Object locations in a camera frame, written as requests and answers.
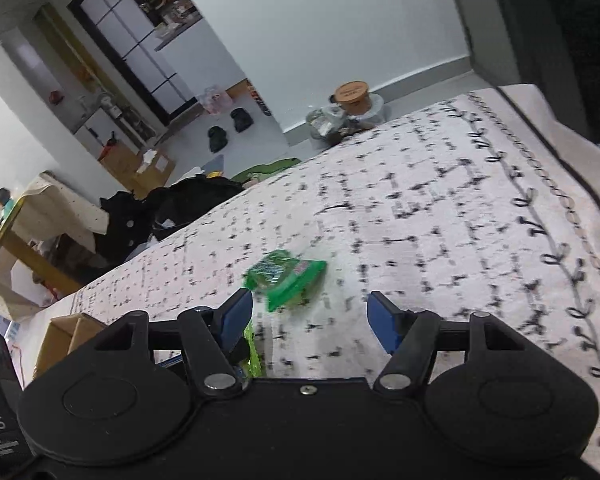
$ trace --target doorway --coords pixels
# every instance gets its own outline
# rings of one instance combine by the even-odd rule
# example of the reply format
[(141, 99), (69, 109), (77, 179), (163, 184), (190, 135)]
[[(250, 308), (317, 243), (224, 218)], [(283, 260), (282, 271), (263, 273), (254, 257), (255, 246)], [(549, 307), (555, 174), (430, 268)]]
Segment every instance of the doorway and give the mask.
[(69, 10), (162, 124), (197, 102), (156, 52), (154, 24), (135, 0), (72, 0)]

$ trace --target door frame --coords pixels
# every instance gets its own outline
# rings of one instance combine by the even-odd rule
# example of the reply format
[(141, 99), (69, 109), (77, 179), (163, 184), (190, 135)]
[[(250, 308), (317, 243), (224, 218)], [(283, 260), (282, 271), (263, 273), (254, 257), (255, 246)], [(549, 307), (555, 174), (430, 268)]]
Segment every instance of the door frame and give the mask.
[(179, 116), (181, 113), (192, 107), (198, 102), (196, 98), (186, 101), (182, 106), (174, 110), (171, 114), (165, 110), (162, 105), (155, 99), (151, 92), (147, 89), (144, 84), (138, 79), (138, 76), (128, 67), (124, 59), (117, 53), (117, 51), (111, 46), (107, 38), (100, 32), (95, 23), (87, 16), (87, 13), (82, 10), (80, 6), (84, 0), (71, 0), (67, 6), (69, 11), (75, 16), (82, 28), (87, 32), (91, 39), (95, 42), (98, 48), (103, 54), (109, 59), (115, 69), (120, 72), (120, 75), (125, 81), (131, 86), (131, 88), (138, 94), (138, 96), (145, 102), (158, 120), (167, 126), (173, 119)]

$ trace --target red object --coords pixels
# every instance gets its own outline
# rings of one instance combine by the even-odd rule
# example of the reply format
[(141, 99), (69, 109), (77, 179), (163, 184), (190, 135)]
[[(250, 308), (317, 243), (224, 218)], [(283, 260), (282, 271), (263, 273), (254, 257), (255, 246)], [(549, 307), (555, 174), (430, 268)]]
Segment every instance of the red object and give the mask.
[(113, 148), (113, 146), (109, 146), (107, 144), (100, 152), (100, 156), (98, 157), (98, 162), (100, 162), (103, 158), (105, 158), (107, 155), (109, 155), (109, 152), (111, 151), (112, 148)]
[(51, 285), (47, 285), (46, 282), (42, 282), (42, 285), (46, 288), (46, 290), (51, 292), (51, 295), (54, 297), (54, 303), (58, 301), (58, 292)]
[(59, 105), (62, 102), (62, 99), (64, 99), (64, 96), (60, 93), (59, 90), (54, 90), (53, 92), (51, 92), (51, 94), (49, 94), (49, 102), (54, 106)]

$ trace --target black door frame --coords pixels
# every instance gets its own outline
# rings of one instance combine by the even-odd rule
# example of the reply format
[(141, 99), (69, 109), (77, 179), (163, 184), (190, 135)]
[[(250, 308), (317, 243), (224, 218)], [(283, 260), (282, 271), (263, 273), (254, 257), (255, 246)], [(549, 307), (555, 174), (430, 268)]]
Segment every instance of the black door frame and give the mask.
[(498, 0), (516, 55), (520, 79), (541, 89), (557, 119), (591, 138), (587, 112), (549, 0)]
[(129, 83), (131, 88), (133, 88), (133, 90), (140, 96), (140, 98), (149, 107), (149, 110), (151, 110), (155, 116), (158, 117), (158, 120), (162, 124), (167, 126), (174, 118), (198, 102), (196, 98), (190, 99), (171, 114), (162, 108), (162, 105), (155, 99), (151, 92), (149, 92), (147, 87), (142, 84), (142, 82), (138, 79), (138, 76), (136, 76), (136, 74), (134, 74), (134, 72), (126, 65), (120, 54), (117, 53), (109, 41), (107, 41), (107, 38), (105, 38), (98, 27), (96, 27), (95, 23), (93, 23), (87, 16), (87, 13), (82, 10), (80, 5), (83, 1), (84, 0), (72, 0), (67, 7), (75, 16), (75, 19), (78, 20), (82, 28), (84, 28), (87, 34), (95, 42), (98, 48), (113, 64), (115, 69), (120, 72), (120, 75), (126, 80), (127, 83)]

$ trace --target green snack package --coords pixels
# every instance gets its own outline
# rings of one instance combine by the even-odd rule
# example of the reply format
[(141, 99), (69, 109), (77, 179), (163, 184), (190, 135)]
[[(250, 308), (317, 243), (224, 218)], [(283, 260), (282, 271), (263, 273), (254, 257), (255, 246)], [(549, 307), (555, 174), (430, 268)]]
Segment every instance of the green snack package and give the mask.
[(256, 343), (253, 340), (253, 325), (251, 321), (244, 329), (244, 338), (249, 343), (249, 359), (242, 362), (242, 369), (247, 377), (262, 377), (262, 365), (260, 363), (260, 357), (256, 350)]
[(244, 286), (267, 295), (267, 310), (304, 299), (307, 290), (318, 279), (327, 262), (299, 260), (289, 251), (277, 249), (251, 267), (244, 277)]

